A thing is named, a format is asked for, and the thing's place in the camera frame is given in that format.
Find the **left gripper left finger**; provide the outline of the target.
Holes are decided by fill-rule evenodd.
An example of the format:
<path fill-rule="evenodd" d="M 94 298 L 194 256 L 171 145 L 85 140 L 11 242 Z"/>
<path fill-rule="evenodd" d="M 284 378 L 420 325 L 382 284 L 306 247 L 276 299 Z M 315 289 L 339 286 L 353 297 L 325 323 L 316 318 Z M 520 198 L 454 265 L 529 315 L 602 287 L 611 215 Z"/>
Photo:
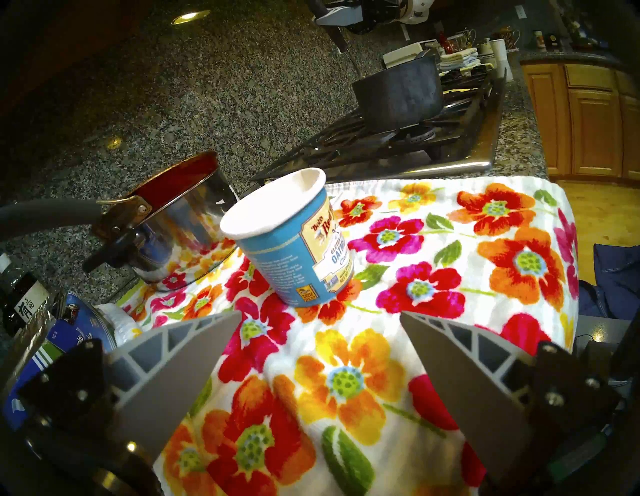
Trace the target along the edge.
<path fill-rule="evenodd" d="M 145 332 L 106 353 L 86 340 L 27 381 L 20 430 L 39 455 L 51 448 L 140 446 L 153 462 L 195 404 L 241 321 L 225 311 Z"/>

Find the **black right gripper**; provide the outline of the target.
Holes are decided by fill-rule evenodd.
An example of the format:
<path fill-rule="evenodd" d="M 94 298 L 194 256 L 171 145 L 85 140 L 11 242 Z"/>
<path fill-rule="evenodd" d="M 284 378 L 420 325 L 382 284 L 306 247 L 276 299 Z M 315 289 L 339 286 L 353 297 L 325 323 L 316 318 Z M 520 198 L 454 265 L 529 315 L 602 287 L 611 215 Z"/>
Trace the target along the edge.
<path fill-rule="evenodd" d="M 350 26 L 351 33 L 366 35 L 379 25 L 395 21 L 401 14 L 401 1 L 365 0 L 355 3 L 357 5 L 326 8 L 325 14 L 314 15 L 313 23 L 322 27 Z"/>

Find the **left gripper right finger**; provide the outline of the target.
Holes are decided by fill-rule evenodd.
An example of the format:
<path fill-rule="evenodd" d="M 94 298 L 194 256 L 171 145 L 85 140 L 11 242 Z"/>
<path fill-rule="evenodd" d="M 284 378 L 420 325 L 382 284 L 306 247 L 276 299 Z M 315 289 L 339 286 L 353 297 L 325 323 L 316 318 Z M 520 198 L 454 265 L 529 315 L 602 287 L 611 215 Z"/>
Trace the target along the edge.
<path fill-rule="evenodd" d="M 622 397 L 565 348 L 404 311 L 436 394 L 486 469 L 481 488 L 559 488 L 605 448 Z"/>

